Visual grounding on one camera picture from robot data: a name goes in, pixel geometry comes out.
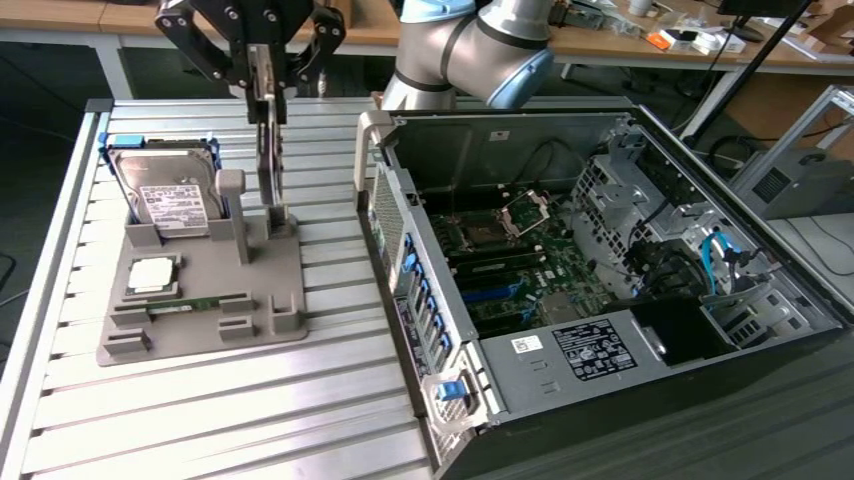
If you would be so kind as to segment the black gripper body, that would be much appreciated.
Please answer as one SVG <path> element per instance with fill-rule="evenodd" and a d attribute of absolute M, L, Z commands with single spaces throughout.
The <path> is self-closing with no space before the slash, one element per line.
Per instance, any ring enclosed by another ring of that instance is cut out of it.
<path fill-rule="evenodd" d="M 312 1 L 192 1 L 229 47 L 289 40 L 313 11 Z"/>

